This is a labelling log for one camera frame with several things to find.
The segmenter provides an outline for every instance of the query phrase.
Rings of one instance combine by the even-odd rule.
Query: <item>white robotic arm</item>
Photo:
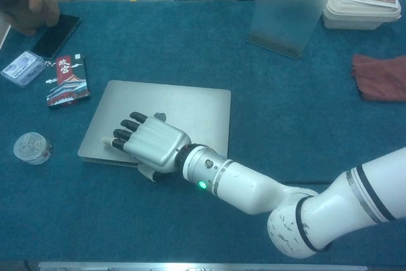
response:
[[[183,177],[254,215],[271,212],[268,233],[293,258],[324,251],[354,230],[406,217],[406,148],[339,175],[321,194],[283,185],[205,145],[192,144],[182,130],[137,112],[131,130],[114,131],[104,142],[131,154],[160,173],[182,170]]]

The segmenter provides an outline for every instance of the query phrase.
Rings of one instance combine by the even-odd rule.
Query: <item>green indicator light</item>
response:
[[[199,181],[199,186],[204,190],[207,188],[207,185],[203,181]]]

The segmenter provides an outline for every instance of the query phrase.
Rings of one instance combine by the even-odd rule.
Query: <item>food container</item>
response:
[[[26,133],[14,144],[13,152],[20,160],[40,165],[52,155],[52,145],[39,133]]]
[[[375,30],[384,22],[395,22],[401,15],[397,8],[359,3],[351,0],[329,0],[323,12],[329,29]]]

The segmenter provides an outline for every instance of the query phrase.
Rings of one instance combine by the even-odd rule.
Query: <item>laptop lid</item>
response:
[[[138,161],[102,143],[123,119],[137,111],[186,132],[192,143],[227,156],[231,93],[224,89],[110,81],[78,151],[85,161],[136,166]]]

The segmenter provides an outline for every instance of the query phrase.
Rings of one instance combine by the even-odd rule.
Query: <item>label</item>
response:
[[[13,60],[13,62],[3,70],[3,73],[7,74],[13,79],[16,79],[36,60],[36,56],[30,54],[29,52],[24,52]]]
[[[36,157],[34,160],[27,161],[27,163],[32,165],[40,165],[46,162],[52,156],[52,145],[46,142],[46,146],[41,155]]]
[[[58,57],[56,59],[56,76],[58,78],[58,85],[61,85],[64,80],[73,75],[72,61],[70,55]]]

